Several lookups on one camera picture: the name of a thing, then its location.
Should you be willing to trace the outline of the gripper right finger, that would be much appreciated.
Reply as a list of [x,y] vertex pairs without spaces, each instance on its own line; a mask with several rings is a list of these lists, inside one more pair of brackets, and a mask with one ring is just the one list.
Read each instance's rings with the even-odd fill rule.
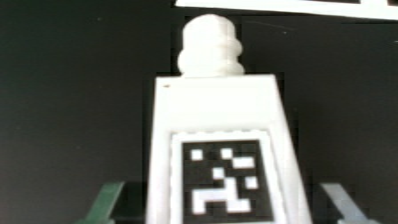
[[321,183],[321,188],[342,216],[337,224],[382,224],[374,219],[367,218],[342,185],[339,183]]

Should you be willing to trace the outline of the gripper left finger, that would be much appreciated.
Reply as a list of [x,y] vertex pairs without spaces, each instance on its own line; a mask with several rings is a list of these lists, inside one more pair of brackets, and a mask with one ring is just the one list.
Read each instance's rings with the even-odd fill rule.
[[111,182],[103,185],[87,215],[72,224],[115,224],[111,211],[117,205],[122,187],[122,182]]

